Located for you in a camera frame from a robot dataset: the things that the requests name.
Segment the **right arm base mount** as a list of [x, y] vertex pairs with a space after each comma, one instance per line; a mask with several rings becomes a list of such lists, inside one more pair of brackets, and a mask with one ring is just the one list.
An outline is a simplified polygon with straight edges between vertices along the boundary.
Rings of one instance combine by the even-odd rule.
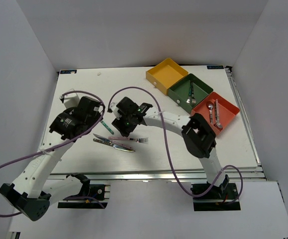
[[240, 202], [237, 199], [238, 190], [235, 183], [229, 183], [225, 192], [219, 194], [214, 187], [206, 195], [193, 198], [195, 212], [240, 211]]

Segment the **green handled fork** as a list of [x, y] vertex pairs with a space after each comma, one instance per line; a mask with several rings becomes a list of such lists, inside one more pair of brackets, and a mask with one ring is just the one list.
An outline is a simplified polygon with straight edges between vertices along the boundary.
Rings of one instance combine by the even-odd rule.
[[192, 83], [191, 81], [189, 81], [189, 94], [188, 94], [188, 98], [187, 98], [187, 103], [188, 104], [192, 104]]

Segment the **dark handled fork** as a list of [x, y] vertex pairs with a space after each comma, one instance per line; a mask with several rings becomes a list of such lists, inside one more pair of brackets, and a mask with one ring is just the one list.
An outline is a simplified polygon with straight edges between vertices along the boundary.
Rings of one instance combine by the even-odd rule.
[[194, 106], [196, 104], [196, 99], [194, 97], [194, 87], [193, 82], [191, 81], [191, 104]]

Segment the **pink handled fork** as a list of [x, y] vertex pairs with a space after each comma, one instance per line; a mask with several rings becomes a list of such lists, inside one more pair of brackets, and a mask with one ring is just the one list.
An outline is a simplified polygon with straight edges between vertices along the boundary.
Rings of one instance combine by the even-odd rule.
[[144, 143], [144, 144], [148, 144], [149, 140], [148, 138], [131, 138], [131, 137], [113, 137], [110, 136], [108, 138], [109, 140], [121, 140], [121, 141], [133, 141], [136, 143]]

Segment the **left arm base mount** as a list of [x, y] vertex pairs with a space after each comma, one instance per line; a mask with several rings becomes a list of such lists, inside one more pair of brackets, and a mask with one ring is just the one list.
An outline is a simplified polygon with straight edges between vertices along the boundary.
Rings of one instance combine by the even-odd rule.
[[68, 196], [58, 202], [59, 209], [105, 209], [110, 197], [110, 185], [99, 183], [94, 184], [90, 179], [81, 173], [66, 175], [78, 179], [82, 186], [78, 194]]

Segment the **green handled knife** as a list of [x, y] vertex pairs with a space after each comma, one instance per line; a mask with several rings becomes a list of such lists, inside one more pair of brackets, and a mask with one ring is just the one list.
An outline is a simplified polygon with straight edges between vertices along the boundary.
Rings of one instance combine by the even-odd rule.
[[101, 124], [108, 130], [111, 134], [114, 134], [114, 131], [102, 120]]

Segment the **dark handled spoon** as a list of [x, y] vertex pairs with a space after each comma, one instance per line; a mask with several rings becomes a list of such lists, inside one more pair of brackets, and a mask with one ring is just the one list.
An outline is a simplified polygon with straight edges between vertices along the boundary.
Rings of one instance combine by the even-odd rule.
[[206, 103], [206, 106], [209, 110], [209, 121], [211, 124], [213, 124], [213, 108], [214, 108], [214, 105], [212, 102], [207, 102]]

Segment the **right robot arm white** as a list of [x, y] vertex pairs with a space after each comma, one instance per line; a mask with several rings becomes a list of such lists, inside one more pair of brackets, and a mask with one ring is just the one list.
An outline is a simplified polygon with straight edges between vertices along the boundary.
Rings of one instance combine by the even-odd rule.
[[219, 199], [227, 193], [229, 179], [217, 157], [216, 134], [202, 115], [178, 116], [162, 112], [148, 103], [137, 105], [128, 97], [117, 104], [111, 103], [109, 111], [115, 115], [112, 125], [124, 137], [128, 137], [138, 125], [165, 127], [181, 136], [188, 152], [201, 162], [210, 184], [210, 195]]

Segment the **pink handled spoon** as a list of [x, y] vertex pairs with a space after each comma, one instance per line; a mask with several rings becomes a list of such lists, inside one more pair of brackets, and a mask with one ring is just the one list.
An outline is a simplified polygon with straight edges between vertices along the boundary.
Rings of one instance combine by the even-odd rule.
[[222, 124], [221, 124], [221, 122], [220, 122], [220, 112], [219, 112], [219, 102], [218, 102], [218, 99], [216, 99], [215, 100], [215, 102], [217, 102], [217, 106], [218, 106], [218, 116], [219, 116], [219, 122], [218, 123], [215, 123], [216, 124], [216, 127], [218, 128], [218, 129], [223, 129], [223, 126], [222, 126]]

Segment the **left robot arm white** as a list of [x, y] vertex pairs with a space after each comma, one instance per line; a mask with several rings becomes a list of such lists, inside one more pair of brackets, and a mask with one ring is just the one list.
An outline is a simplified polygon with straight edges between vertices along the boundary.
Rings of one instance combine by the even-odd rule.
[[98, 121], [101, 106], [99, 100], [84, 96], [76, 106], [67, 107], [57, 115], [44, 140], [52, 149], [42, 150], [12, 183], [0, 187], [4, 198], [30, 220], [39, 220], [51, 205], [65, 198], [89, 196], [90, 180], [80, 173], [71, 173], [50, 186], [45, 183], [62, 156], [74, 145], [76, 137]]

